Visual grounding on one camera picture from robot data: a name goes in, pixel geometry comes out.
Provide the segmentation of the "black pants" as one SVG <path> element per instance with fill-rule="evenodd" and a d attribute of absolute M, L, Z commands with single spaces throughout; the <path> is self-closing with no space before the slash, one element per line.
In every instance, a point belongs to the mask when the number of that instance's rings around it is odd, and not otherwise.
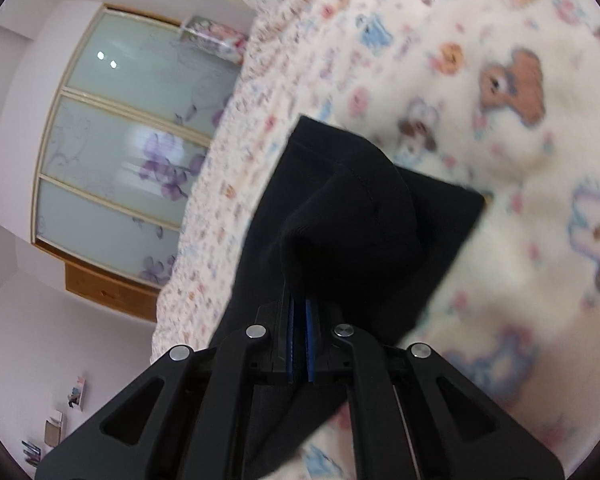
<path fill-rule="evenodd" d="M 251 219 L 212 344 L 286 299 L 325 330 L 349 323 L 397 344 L 485 204 L 478 192 L 395 166 L 354 133 L 300 119 Z"/>

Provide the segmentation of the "small white wall shelf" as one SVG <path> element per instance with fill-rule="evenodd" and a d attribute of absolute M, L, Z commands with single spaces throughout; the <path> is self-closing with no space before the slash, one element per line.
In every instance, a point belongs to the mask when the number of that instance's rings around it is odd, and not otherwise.
<path fill-rule="evenodd" d="M 84 394 L 86 390 L 86 378 L 77 376 L 74 385 L 68 394 L 68 407 L 71 410 L 83 411 Z"/>

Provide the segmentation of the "wooden room door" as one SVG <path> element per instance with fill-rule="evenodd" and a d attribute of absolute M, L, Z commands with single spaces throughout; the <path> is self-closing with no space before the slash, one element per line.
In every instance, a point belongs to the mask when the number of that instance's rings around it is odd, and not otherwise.
<path fill-rule="evenodd" d="M 117 312 L 141 318 L 157 320 L 159 292 L 143 285 L 132 284 L 94 270 L 65 263 L 64 284 L 67 292 L 100 304 Z"/>

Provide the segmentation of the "clear tube of plush toys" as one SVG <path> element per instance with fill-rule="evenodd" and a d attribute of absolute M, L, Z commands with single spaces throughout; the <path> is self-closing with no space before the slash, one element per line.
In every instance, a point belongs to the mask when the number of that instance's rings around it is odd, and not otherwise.
<path fill-rule="evenodd" d="M 224 61 L 241 65 L 245 58 L 248 36 L 227 25 L 193 15 L 181 25 L 179 40 Z"/>

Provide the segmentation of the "glass sliding door wardrobe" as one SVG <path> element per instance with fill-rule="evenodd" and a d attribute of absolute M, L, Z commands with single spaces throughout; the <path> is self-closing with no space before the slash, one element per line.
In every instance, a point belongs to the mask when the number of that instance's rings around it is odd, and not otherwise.
<path fill-rule="evenodd" d="M 125 280 L 165 285 L 238 74 L 175 25 L 102 6 L 42 135 L 35 243 Z"/>

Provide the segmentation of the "white wall shelf with box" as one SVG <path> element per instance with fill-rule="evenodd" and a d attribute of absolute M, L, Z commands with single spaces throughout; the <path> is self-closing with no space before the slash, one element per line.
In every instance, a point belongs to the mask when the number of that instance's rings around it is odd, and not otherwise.
<path fill-rule="evenodd" d="M 45 420 L 44 443 L 55 448 L 62 440 L 64 414 L 54 410 Z"/>

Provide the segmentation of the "cartoon print fleece bedspread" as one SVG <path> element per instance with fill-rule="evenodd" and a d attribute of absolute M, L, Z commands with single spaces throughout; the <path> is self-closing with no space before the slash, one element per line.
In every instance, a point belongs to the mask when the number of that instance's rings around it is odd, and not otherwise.
<path fill-rule="evenodd" d="M 411 326 L 573 476 L 600 442 L 600 0 L 242 0 L 242 71 L 191 193 L 152 353 L 209 345 L 300 116 L 474 188 Z"/>

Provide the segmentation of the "wall shelf with books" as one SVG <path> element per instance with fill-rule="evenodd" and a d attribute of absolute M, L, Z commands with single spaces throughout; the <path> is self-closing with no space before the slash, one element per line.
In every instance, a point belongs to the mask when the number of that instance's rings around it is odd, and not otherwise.
<path fill-rule="evenodd" d="M 27 440 L 22 440 L 21 444 L 22 452 L 25 456 L 25 463 L 37 468 L 42 461 L 42 449 Z"/>

